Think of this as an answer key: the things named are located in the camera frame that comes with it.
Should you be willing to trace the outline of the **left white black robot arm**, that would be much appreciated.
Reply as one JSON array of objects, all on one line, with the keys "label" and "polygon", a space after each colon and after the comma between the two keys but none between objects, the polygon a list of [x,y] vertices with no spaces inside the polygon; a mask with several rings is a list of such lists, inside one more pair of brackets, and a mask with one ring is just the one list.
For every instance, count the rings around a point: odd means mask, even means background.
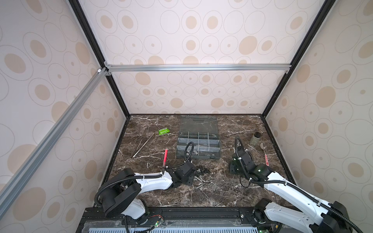
[{"label": "left white black robot arm", "polygon": [[192,164],[194,143],[189,142],[184,149],[184,161],[176,166],[167,166],[168,150],[165,150],[161,172],[140,174],[126,168],[98,189],[94,202],[104,209],[106,217],[130,216],[139,220],[147,214],[145,203],[139,194],[155,190],[168,190],[181,185],[192,185],[196,167]]}]

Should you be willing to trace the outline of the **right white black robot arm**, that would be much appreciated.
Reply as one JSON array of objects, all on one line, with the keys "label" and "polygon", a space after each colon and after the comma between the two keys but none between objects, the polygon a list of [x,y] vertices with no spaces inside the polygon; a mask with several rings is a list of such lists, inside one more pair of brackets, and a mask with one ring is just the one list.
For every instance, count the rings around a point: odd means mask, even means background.
[{"label": "right white black robot arm", "polygon": [[253,210],[254,219],[262,224],[267,221],[279,222],[303,233],[360,233],[362,230],[354,224],[347,209],[339,202],[326,200],[306,192],[286,180],[265,164],[256,165],[252,154],[243,145],[240,137],[235,138],[235,154],[231,161],[231,171],[246,179],[249,184],[256,184],[279,195],[295,210],[283,207],[263,198]]}]

